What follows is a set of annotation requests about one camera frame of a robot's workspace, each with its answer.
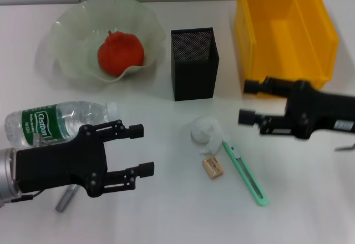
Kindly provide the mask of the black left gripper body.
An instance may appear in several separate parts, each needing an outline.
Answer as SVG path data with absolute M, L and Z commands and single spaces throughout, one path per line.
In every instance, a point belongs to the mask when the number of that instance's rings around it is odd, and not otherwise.
M 98 127 L 81 126 L 65 143 L 17 151 L 16 182 L 23 193 L 77 184 L 89 197 L 103 194 L 107 160 Z

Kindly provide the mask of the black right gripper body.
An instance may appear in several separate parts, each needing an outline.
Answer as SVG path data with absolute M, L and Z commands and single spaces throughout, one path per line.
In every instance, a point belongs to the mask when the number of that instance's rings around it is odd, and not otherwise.
M 287 98 L 286 116 L 299 139 L 309 139 L 316 130 L 354 133 L 354 97 L 324 93 L 299 80 Z

